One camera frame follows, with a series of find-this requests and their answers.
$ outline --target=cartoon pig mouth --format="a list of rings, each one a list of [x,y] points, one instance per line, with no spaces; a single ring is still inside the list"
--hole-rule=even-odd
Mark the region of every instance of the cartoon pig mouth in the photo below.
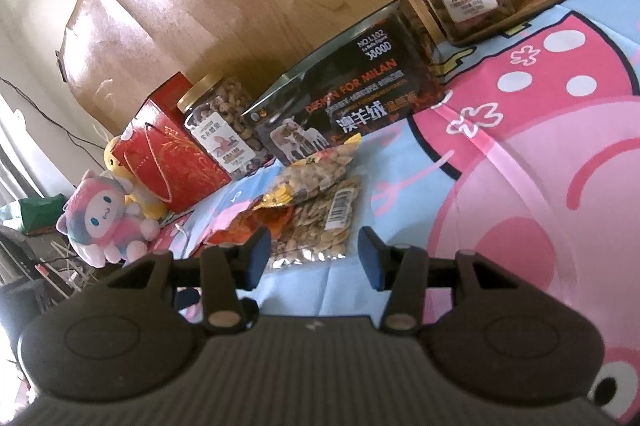
[[[607,146],[585,162],[569,184],[566,192],[566,206],[570,210],[577,210],[580,207],[582,192],[594,173],[611,159],[624,152],[640,149],[640,138],[625,139]]]

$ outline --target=yellow plush toy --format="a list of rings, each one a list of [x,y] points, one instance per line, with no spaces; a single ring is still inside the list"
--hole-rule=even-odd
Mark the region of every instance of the yellow plush toy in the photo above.
[[[155,197],[146,187],[141,184],[133,173],[127,170],[122,163],[113,156],[111,150],[118,142],[120,136],[116,136],[111,139],[104,149],[104,164],[107,170],[112,172],[116,177],[121,177],[129,180],[133,184],[133,193],[125,197],[125,202],[130,200],[137,202],[142,206],[142,212],[146,218],[152,218],[158,220],[164,218],[167,214],[166,206],[162,203],[162,200]]]

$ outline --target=white wall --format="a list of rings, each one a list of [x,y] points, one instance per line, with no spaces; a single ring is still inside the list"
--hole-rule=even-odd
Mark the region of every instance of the white wall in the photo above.
[[[98,142],[93,119],[62,82],[55,61],[55,51],[60,48],[75,4],[76,0],[0,0],[0,75],[19,85],[69,130]],[[0,85],[0,93],[5,92]],[[14,102],[15,107],[20,106],[11,93],[6,98],[10,106]],[[91,163],[68,143],[62,131],[40,120],[33,111],[23,112],[28,132],[62,173],[76,183]]]

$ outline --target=gold jar lid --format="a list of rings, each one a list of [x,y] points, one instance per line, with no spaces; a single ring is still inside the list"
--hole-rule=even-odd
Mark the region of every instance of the gold jar lid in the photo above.
[[[200,99],[204,93],[209,90],[212,86],[217,85],[220,81],[225,78],[222,72],[210,72],[206,76],[204,76],[199,82],[193,85],[187,93],[184,94],[180,100],[178,101],[178,110],[180,110],[183,114],[189,110],[198,99]]]

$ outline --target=tablecloth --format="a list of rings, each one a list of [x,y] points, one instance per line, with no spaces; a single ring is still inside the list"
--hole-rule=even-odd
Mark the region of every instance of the tablecloth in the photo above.
[[[354,229],[452,257],[473,249],[587,316],[606,345],[591,392],[628,420],[640,408],[640,0],[567,0],[469,48],[439,47],[447,95],[364,138]],[[171,237],[176,258],[223,228],[281,166],[226,186]],[[372,290],[351,234],[344,260],[266,274],[263,313],[368,314]],[[449,296],[428,295],[425,319]]]

